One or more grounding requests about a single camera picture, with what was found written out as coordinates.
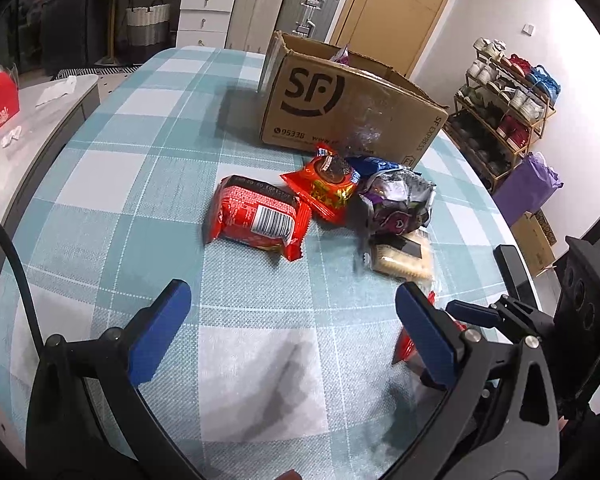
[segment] door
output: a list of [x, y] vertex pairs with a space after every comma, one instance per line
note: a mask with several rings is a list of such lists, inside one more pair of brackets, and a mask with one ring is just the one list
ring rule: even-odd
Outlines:
[[445, 4], [446, 0], [347, 0], [333, 39], [408, 76]]

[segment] blue gripper pad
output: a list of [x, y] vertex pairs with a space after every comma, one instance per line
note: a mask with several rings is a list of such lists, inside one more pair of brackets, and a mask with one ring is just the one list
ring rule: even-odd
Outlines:
[[495, 309], [460, 300], [449, 301], [446, 311], [458, 321], [484, 328], [495, 328], [500, 321], [500, 314]]
[[411, 290], [406, 283], [398, 287], [395, 293], [395, 311], [431, 378], [449, 390], [456, 384], [455, 352], [434, 320], [435, 307], [415, 284], [408, 285]]
[[191, 289], [182, 280], [171, 280], [160, 296], [147, 308], [152, 314], [128, 353], [128, 376], [138, 387], [154, 378], [158, 365], [191, 308]]

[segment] door frame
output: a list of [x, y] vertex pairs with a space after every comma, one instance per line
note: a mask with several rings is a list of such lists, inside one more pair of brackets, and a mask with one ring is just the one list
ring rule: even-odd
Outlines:
[[[422, 43], [420, 44], [418, 53], [413, 58], [413, 62], [411, 63], [409, 70], [405, 74], [405, 76], [407, 78], [411, 76], [411, 73], [413, 73], [413, 69], [416, 67], [418, 61], [420, 60], [420, 56], [422, 56], [422, 53], [423, 53], [425, 47], [427, 46], [427, 43], [429, 43], [431, 35], [433, 34], [433, 31], [436, 29], [436, 26], [438, 25], [438, 22], [440, 20], [440, 16], [442, 16], [442, 13], [445, 10], [446, 4], [448, 4], [448, 1], [449, 0], [442, 0], [442, 3], [440, 4], [440, 8], [438, 9], [438, 12], [436, 13], [435, 17], [433, 18], [433, 22], [431, 22], [431, 26], [429, 27], [429, 30], [425, 34], [425, 37], [423, 38]], [[340, 44], [340, 37], [342, 35], [342, 31], [344, 30], [345, 23], [347, 22], [347, 20], [357, 20], [360, 18], [360, 14], [362, 14], [363, 9], [360, 9], [360, 12], [357, 14], [355, 14], [355, 13], [352, 14], [352, 12], [351, 12], [354, 2], [355, 2], [355, 0], [345, 0], [344, 6], [342, 7], [342, 12], [340, 13], [340, 15], [338, 17], [336, 27], [333, 29], [333, 34], [331, 35], [331, 38], [330, 38], [331, 44], [336, 44], [337, 46], [343, 46]]]

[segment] purple gift bag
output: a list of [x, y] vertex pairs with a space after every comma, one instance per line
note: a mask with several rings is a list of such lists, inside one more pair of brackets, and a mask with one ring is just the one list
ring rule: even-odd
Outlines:
[[529, 153], [498, 188], [493, 201], [511, 227], [526, 211], [537, 212], [563, 185], [541, 153]]

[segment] tablecloth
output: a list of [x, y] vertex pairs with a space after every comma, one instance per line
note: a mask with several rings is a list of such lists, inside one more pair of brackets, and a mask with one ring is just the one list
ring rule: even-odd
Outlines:
[[[312, 221], [293, 263], [228, 240], [204, 246], [218, 182], [282, 185], [302, 153], [259, 141], [264, 56], [165, 50], [119, 86], [51, 167], [14, 236], [43, 337], [124, 326], [171, 278], [189, 315], [141, 392], [213, 478], [377, 477], [429, 415], [417, 378], [391, 366], [396, 281], [356, 264], [359, 240]], [[514, 243], [446, 135], [416, 168], [438, 185], [429, 234], [437, 306], [506, 291], [493, 248]], [[37, 360], [8, 265], [0, 277], [0, 403], [24, 439]], [[107, 434], [130, 453], [92, 384]]]

